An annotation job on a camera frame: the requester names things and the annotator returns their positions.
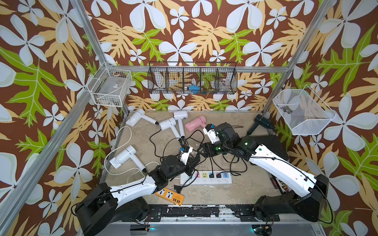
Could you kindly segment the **white multicolour power strip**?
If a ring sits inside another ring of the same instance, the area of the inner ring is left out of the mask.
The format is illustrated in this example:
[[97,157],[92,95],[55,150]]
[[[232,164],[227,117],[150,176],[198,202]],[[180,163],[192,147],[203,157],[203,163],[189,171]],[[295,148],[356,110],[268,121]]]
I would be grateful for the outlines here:
[[186,173],[180,175],[181,185],[222,185],[232,184],[232,176],[229,172],[221,171],[195,171],[193,175]]

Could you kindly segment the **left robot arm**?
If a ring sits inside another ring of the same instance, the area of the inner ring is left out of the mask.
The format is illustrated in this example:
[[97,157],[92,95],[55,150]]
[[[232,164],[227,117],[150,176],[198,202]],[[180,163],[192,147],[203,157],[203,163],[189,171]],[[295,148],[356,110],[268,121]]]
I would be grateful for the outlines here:
[[75,214],[85,236],[95,236],[108,224],[124,220],[142,220],[147,216],[148,204],[143,199],[164,189],[168,182],[182,173],[190,175],[199,163],[199,154],[189,157],[187,164],[176,155],[167,156],[154,170],[138,181],[119,186],[101,183],[80,203]]

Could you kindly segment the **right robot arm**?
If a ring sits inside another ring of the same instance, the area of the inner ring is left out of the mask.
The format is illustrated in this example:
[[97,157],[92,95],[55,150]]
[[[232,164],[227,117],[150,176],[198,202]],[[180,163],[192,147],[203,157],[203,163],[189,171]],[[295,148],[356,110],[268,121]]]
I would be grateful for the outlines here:
[[241,138],[228,123],[205,125],[203,132],[210,139],[203,145],[206,156],[231,154],[248,160],[291,188],[291,192],[285,195],[261,196],[253,206],[256,218],[266,221],[276,214],[295,213],[310,222],[319,220],[327,201],[329,179],[323,174],[314,176],[304,172],[286,161],[276,136],[247,135]]

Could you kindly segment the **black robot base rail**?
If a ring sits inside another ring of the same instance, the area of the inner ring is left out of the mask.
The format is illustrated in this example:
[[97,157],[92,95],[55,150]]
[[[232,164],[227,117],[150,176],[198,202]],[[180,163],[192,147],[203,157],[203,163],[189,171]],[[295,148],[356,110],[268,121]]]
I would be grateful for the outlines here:
[[161,222],[163,217],[170,218],[192,218],[192,219],[221,219],[234,217],[241,222],[259,222],[257,211],[253,210],[253,205],[149,205],[149,211],[145,217],[147,222]]

